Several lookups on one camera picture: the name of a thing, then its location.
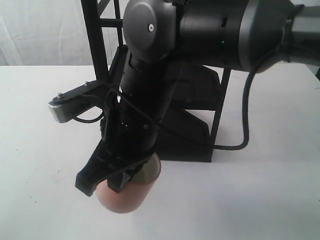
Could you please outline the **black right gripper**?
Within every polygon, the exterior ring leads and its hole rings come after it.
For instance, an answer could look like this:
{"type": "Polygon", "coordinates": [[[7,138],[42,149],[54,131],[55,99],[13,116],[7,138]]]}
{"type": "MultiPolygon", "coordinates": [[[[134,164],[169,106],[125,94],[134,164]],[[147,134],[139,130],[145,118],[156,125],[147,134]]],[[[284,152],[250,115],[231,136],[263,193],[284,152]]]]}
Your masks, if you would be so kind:
{"type": "Polygon", "coordinates": [[[120,193],[143,169],[150,157],[125,170],[119,156],[138,156],[154,152],[160,127],[170,104],[170,89],[142,90],[135,94],[110,91],[115,108],[109,112],[103,140],[100,140],[87,164],[78,172],[75,187],[86,196],[93,195],[99,183],[120,193]]]}

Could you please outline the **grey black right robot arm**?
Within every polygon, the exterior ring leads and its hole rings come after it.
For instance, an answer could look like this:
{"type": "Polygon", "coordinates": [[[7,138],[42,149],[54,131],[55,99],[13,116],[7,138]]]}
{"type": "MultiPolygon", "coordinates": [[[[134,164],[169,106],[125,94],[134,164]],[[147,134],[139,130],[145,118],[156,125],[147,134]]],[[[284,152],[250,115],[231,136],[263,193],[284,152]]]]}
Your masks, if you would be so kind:
{"type": "Polygon", "coordinates": [[[120,192],[155,152],[174,89],[191,63],[248,72],[242,97],[243,140],[234,146],[199,140],[202,148],[237,151],[249,142],[253,78],[277,62],[320,63],[320,9],[289,0],[131,0],[122,20],[127,57],[118,87],[101,77],[101,141],[75,186],[91,196],[108,180],[120,192]]]}

